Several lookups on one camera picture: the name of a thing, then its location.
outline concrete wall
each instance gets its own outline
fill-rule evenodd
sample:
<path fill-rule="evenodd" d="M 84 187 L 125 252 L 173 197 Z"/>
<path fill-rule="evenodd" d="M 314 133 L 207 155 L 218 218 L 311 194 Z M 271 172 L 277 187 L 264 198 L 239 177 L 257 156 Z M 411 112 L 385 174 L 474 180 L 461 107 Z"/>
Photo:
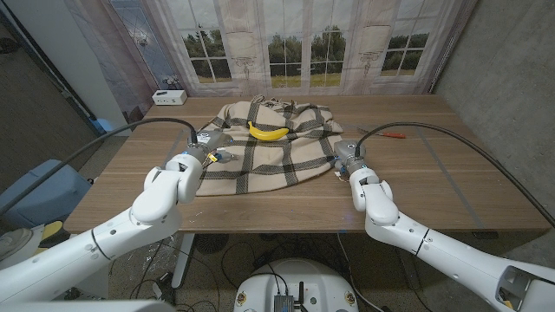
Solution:
<path fill-rule="evenodd" d="M 555 3 L 479 1 L 435 93 L 555 215 Z"/>

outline screwdriver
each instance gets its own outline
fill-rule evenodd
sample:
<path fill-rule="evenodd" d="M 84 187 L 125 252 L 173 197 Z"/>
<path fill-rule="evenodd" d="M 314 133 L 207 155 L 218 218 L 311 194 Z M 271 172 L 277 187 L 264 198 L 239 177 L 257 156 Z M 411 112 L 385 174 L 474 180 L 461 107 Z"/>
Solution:
<path fill-rule="evenodd" d="M 362 134 L 366 134 L 366 133 L 369 132 L 368 130 L 362 129 L 361 127 L 356 127 L 356 130 L 359 133 L 362 133 Z M 375 133 L 375 135 L 381 135 L 381 136 L 384 136 L 384 137 L 396 138 L 396 139 L 406 139 L 407 138 L 407 136 L 403 133 Z"/>
<path fill-rule="evenodd" d="M 389 138 L 396 138 L 396 139 L 406 139 L 407 136 L 402 133 L 376 133 L 375 135 L 386 136 Z"/>

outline white box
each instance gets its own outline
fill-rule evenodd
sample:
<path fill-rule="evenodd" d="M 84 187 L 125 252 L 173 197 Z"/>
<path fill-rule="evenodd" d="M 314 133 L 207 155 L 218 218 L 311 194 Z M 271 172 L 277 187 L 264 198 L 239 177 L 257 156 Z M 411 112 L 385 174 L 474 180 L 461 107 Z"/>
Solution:
<path fill-rule="evenodd" d="M 183 105 L 186 99 L 184 90 L 158 90 L 153 95 L 156 105 Z"/>

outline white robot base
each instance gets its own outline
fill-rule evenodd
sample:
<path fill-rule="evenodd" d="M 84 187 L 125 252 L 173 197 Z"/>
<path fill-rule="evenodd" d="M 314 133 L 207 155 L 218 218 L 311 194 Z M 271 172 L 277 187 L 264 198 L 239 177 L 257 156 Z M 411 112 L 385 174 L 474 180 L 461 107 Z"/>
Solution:
<path fill-rule="evenodd" d="M 274 276 L 272 269 L 287 282 L 288 296 L 284 281 Z M 278 296 L 278 285 L 281 296 Z M 337 272 L 316 261 L 289 258 L 254 271 L 239 286 L 233 309 L 234 312 L 294 310 L 357 312 L 358 305 L 352 287 Z"/>

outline gray wall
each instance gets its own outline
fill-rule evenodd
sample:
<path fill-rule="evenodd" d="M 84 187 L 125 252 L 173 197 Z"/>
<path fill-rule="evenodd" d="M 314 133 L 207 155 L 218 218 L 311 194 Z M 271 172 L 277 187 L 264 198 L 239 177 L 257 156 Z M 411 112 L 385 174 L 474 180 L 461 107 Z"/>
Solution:
<path fill-rule="evenodd" d="M 64 0 L 6 0 L 6 3 L 102 126 L 112 130 L 126 125 L 100 64 Z M 9 15 L 1 4 L 0 10 Z"/>
<path fill-rule="evenodd" d="M 479 1 L 435 89 L 555 215 L 555 3 Z"/>

